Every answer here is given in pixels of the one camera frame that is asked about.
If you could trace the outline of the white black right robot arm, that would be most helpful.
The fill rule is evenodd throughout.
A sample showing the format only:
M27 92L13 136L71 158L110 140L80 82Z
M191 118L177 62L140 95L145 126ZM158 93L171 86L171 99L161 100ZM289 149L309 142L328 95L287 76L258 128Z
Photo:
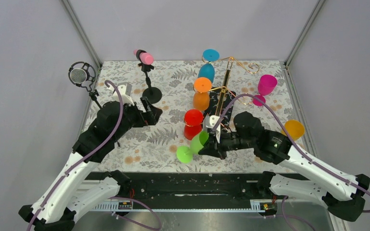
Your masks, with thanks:
M225 159L228 151L253 149L261 160L289 168L305 177L297 180L265 171L254 190L263 198L287 196L310 201L326 208L334 216L354 222L365 206L364 191L370 178L364 174L351 175L320 161L277 131L265 129L259 118L242 112L234 117L234 132L222 133L214 128L218 116L203 121L203 147L199 155Z

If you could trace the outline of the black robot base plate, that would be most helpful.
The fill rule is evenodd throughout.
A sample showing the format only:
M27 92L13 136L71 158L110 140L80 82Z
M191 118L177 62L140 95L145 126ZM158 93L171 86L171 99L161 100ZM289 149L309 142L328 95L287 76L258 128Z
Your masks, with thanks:
M152 209L245 209L251 200L269 202L282 195L260 188L259 173L126 172L118 197L136 199Z

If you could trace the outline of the orange plastic wine glass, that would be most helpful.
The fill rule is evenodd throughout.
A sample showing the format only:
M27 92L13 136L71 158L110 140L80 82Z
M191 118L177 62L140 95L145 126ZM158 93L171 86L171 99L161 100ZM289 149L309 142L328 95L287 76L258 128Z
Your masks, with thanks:
M204 111L209 107L209 91L212 88L211 81L206 77L199 77L194 82L193 107L199 111Z

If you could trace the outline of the red plastic wine glass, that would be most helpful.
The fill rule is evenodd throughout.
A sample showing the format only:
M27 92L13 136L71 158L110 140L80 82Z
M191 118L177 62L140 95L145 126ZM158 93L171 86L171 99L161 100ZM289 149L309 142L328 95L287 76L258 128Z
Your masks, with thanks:
M184 137L192 140L197 134L202 131L202 121L204 117L201 111L197 109L190 109L184 116Z

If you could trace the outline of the green plastic wine glass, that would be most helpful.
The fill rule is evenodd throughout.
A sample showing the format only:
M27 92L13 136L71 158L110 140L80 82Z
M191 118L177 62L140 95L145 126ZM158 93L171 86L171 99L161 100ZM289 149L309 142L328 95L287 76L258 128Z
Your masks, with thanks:
M189 146L180 146L177 148L177 159L182 163L189 163L193 160L193 156L204 147L209 134L206 131L201 131L192 140Z

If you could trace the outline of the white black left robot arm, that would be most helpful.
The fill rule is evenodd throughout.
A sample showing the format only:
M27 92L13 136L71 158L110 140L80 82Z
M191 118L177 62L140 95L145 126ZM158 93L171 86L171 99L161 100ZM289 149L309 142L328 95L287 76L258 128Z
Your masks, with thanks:
M119 170L108 172L99 184L78 197L74 193L86 177L119 144L132 128L153 126L163 111L142 97L144 111L136 103L110 101L97 112L96 119L81 133L69 158L44 195L32 205L24 205L18 214L28 222L27 230L70 231L77 221L106 199L133 196L131 179Z

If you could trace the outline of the blue plastic wine glass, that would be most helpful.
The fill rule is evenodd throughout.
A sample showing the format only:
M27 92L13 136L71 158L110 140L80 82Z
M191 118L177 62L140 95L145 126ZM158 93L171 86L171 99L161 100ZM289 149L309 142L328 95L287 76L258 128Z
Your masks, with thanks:
M200 68L198 77L205 77L210 80L211 83L214 82L215 69L212 62L218 61L220 54L214 49L207 49L202 53L202 58L205 64Z

